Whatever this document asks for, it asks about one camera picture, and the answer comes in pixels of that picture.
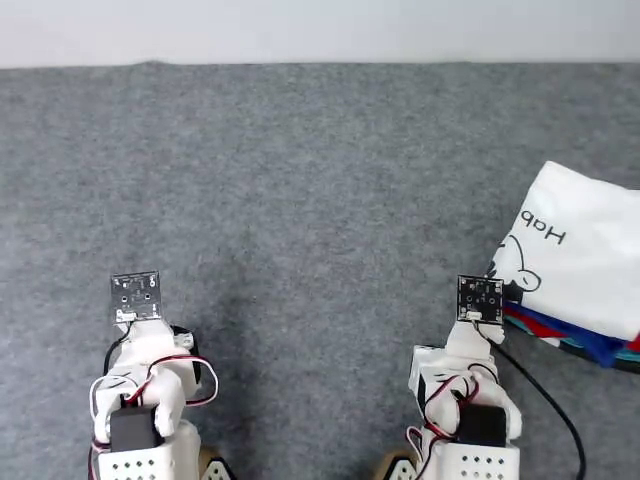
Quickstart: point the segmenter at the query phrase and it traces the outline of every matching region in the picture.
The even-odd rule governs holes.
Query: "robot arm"
[[[504,339],[502,284],[476,277],[460,282],[458,320],[446,346],[413,351],[409,388],[424,421],[421,429],[407,431],[412,445],[413,435],[421,443],[414,447],[413,478],[517,480],[520,452],[511,441],[522,433],[522,416],[499,384],[486,339]],[[491,308],[483,309],[485,303]]]
[[[200,436],[182,414],[215,399],[215,371],[197,354],[193,335],[162,317],[158,272],[118,275],[111,282],[114,319],[126,333],[113,366],[91,387],[89,478],[208,478],[199,468]],[[202,366],[212,374],[214,390],[193,400]],[[210,468],[222,472],[221,479],[232,478],[220,462]]]

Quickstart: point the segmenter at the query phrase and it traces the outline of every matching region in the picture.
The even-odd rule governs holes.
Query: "white wall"
[[[640,59],[640,0],[0,0],[0,67]]]

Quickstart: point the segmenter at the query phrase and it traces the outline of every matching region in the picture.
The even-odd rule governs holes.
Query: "red fabric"
[[[533,333],[536,337],[542,338],[567,338],[567,335],[564,333],[560,333],[553,328],[549,328],[545,325],[538,323],[536,320],[533,320],[526,315],[516,312],[515,310],[509,308],[508,306],[504,307],[504,313],[509,315],[510,317],[517,318],[522,323],[524,323],[531,333]],[[640,353],[640,333],[632,342],[627,343],[626,348],[631,350],[634,353]]]
[[[635,353],[640,353],[640,333],[633,342],[627,344],[627,348]]]
[[[564,333],[558,332],[553,328],[549,328],[545,325],[542,325],[537,321],[527,317],[526,315],[520,312],[516,312],[515,310],[509,307],[506,307],[506,306],[504,307],[504,313],[506,313],[510,317],[514,317],[520,320],[522,323],[524,323],[527,326],[529,330],[531,330],[531,333],[533,333],[536,337],[567,338],[567,335],[565,335]]]

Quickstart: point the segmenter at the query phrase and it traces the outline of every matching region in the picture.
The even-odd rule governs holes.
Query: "cartoon drawing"
[[[496,259],[500,260],[500,271],[496,268]],[[525,292],[535,292],[542,283],[537,273],[525,267],[522,246],[513,235],[508,235],[498,246],[487,276],[504,280],[505,298],[519,304],[522,303]]]

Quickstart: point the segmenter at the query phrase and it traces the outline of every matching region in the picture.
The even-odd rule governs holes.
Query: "circuit board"
[[[502,325],[502,280],[470,275],[458,276],[458,320],[470,321],[469,312],[478,312],[478,323]]]
[[[127,273],[111,276],[111,317],[115,323],[162,317],[160,274]]]

